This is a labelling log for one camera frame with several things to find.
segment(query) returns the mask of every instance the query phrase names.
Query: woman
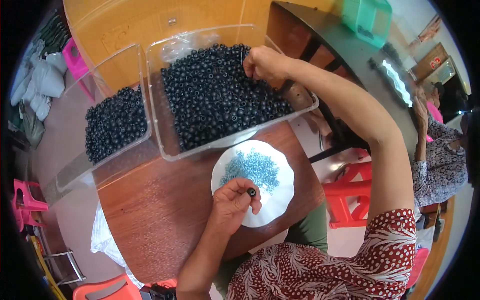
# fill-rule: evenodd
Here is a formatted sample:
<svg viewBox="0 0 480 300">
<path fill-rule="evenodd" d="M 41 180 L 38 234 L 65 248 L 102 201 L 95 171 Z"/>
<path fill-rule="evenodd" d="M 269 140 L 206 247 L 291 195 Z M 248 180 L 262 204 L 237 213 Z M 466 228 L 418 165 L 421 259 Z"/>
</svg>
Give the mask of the woman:
<svg viewBox="0 0 480 300">
<path fill-rule="evenodd" d="M 462 118 L 462 134 L 432 117 L 422 88 L 416 90 L 416 95 L 419 137 L 412 165 L 413 189 L 415 206 L 424 207 L 450 199 L 468 182 L 467 115 Z M 427 143 L 427 134 L 433 142 Z"/>
<path fill-rule="evenodd" d="M 254 214 L 262 208 L 258 187 L 250 180 L 234 179 L 214 194 L 205 231 L 180 272 L 178 299 L 209 299 L 213 281 L 228 299 L 399 299 L 414 258 L 415 224 L 408 154 L 393 119 L 355 84 L 270 48 L 251 49 L 243 66 L 254 79 L 291 79 L 312 90 L 369 143 L 372 194 L 365 242 L 355 257 L 328 255 L 326 234 L 321 236 L 326 221 L 317 220 L 325 210 L 320 206 L 294 226 L 286 241 L 295 243 L 221 263 L 249 206 Z M 256 189 L 257 195 L 251 198 L 248 188 Z"/>
</svg>

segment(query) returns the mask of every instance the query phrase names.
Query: white plate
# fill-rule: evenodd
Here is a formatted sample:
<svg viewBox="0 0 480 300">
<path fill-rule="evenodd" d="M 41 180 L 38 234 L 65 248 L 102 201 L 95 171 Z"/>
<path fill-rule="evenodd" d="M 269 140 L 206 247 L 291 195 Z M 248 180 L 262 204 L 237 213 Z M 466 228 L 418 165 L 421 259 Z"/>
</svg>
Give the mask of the white plate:
<svg viewBox="0 0 480 300">
<path fill-rule="evenodd" d="M 213 168 L 212 195 L 218 190 L 218 188 L 220 188 L 220 182 L 225 175 L 225 167 L 234 157 L 237 156 L 237 151 L 241 151 L 245 155 L 248 155 L 253 149 L 255 152 L 262 155 L 270 156 L 272 161 L 275 162 L 279 168 L 277 174 L 279 185 L 271 192 L 267 192 L 263 187 L 259 187 L 260 195 L 262 196 L 262 209 L 257 215 L 254 215 L 252 213 L 252 208 L 249 207 L 247 215 L 242 222 L 242 225 L 246 227 L 257 228 L 265 226 L 283 215 L 287 211 L 288 204 L 295 193 L 293 187 L 293 170 L 283 153 L 275 150 L 269 144 L 260 141 L 246 141 L 228 149 L 222 154 Z"/>
</svg>

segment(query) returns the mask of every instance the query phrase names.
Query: clear plastic bin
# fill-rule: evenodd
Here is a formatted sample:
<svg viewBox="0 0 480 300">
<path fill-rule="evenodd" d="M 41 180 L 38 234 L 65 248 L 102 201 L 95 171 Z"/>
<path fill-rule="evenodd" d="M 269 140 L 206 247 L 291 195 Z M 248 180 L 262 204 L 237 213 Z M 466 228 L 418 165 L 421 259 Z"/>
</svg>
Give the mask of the clear plastic bin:
<svg viewBox="0 0 480 300">
<path fill-rule="evenodd" d="M 390 30 L 392 7 L 387 0 L 345 0 L 342 20 L 359 39 L 381 48 Z"/>
<path fill-rule="evenodd" d="M 169 62 L 183 58 L 193 49 L 208 48 L 214 43 L 233 46 L 245 44 L 250 47 L 268 46 L 276 51 L 281 50 L 265 36 L 258 27 L 252 24 L 230 25 L 191 31 L 185 34 L 156 42 L 147 49 L 148 82 L 152 101 L 152 114 L 155 123 L 158 146 L 161 155 L 168 161 L 176 161 L 190 157 L 199 159 L 207 150 L 227 148 L 253 137 L 258 131 L 277 123 L 294 119 L 308 111 L 318 108 L 319 101 L 316 95 L 307 91 L 303 86 L 295 83 L 283 96 L 292 104 L 295 112 L 241 132 L 210 142 L 198 148 L 181 152 L 179 138 L 173 125 L 174 116 L 170 110 L 167 95 L 160 75 L 161 68 L 169 67 Z M 283 82 L 269 83 L 280 88 Z"/>
<path fill-rule="evenodd" d="M 69 87 L 61 98 L 54 100 L 50 111 L 53 115 L 50 114 L 46 120 L 46 132 L 42 141 L 48 143 L 52 149 L 51 155 L 56 158 L 53 167 L 58 172 L 59 192 L 84 184 L 99 186 L 160 155 L 158 142 L 155 135 L 152 135 L 145 69 L 144 51 L 139 45 L 131 45 L 105 60 L 77 82 L 69 84 L 70 79 L 67 78 Z M 88 161 L 85 148 L 87 110 L 127 86 L 142 89 L 147 130 L 139 139 L 94 165 Z M 92 95 L 95 103 L 91 102 L 85 90 Z"/>
</svg>

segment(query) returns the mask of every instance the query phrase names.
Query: yellow wall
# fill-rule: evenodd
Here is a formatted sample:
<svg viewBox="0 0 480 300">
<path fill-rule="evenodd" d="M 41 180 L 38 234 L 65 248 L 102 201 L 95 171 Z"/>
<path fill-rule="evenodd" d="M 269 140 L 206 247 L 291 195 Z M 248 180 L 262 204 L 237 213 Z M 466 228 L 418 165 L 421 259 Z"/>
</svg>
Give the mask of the yellow wall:
<svg viewBox="0 0 480 300">
<path fill-rule="evenodd" d="M 338 3 L 343 0 L 289 2 L 339 15 Z M 131 44 L 140 44 L 146 51 L 152 43 L 201 28 L 253 23 L 265 33 L 270 3 L 271 0 L 64 0 L 72 35 L 89 67 Z M 168 25 L 170 18 L 176 18 L 176 25 Z"/>
</svg>

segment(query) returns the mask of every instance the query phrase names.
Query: wooden table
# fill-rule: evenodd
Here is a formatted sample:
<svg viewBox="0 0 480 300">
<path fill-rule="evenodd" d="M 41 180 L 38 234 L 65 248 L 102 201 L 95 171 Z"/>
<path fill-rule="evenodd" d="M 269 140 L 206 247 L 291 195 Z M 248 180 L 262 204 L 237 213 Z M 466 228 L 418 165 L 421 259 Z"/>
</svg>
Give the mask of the wooden table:
<svg viewBox="0 0 480 300">
<path fill-rule="evenodd" d="M 224 259 L 246 253 L 303 219 L 324 191 L 287 122 L 256 134 L 285 154 L 295 173 L 295 195 L 280 218 L 261 228 L 241 227 Z M 213 167 L 223 151 L 199 161 L 158 157 L 98 190 L 105 218 L 135 277 L 144 283 L 176 278 L 195 249 L 212 209 Z"/>
</svg>

